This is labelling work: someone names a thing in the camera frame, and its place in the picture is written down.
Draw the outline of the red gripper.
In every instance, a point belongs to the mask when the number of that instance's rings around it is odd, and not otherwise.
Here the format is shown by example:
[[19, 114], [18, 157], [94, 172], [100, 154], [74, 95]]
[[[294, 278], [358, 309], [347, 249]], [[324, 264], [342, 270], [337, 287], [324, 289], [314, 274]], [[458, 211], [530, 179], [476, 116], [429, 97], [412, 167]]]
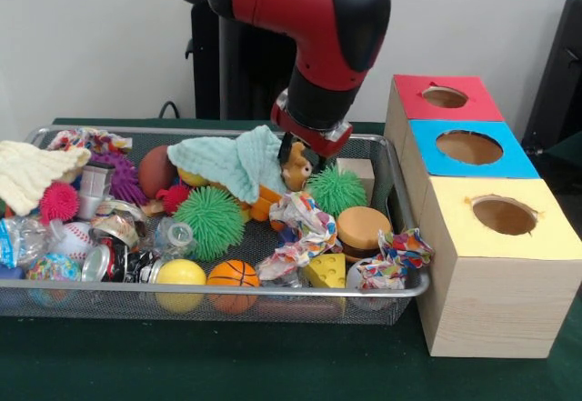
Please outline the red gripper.
[[314, 173], [326, 169], [329, 157], [340, 152], [353, 132], [353, 126], [345, 120], [340, 121], [330, 131], [317, 131], [300, 125], [286, 110], [286, 99], [277, 99], [271, 110], [271, 122], [285, 132], [277, 159], [285, 165], [291, 153], [292, 143], [297, 138], [308, 146], [314, 154]]

